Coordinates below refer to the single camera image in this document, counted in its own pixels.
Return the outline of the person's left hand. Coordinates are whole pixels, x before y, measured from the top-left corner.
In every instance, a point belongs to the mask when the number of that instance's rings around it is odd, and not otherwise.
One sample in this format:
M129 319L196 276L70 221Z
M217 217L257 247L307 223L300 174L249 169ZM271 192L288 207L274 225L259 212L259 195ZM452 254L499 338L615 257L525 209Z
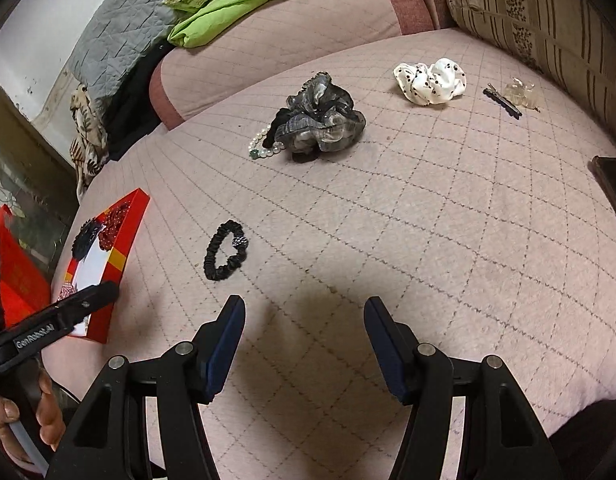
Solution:
M65 434L66 426L62 411L58 406L58 400L56 400L52 389L51 378L45 370L40 370L39 373L39 390L41 396L37 405L36 417L40 425L40 438L44 444L49 445L55 451ZM16 466L28 471L37 471L34 463L10 429L10 424L14 424L19 418L20 410L17 405L13 401L0 396L0 441L2 448Z

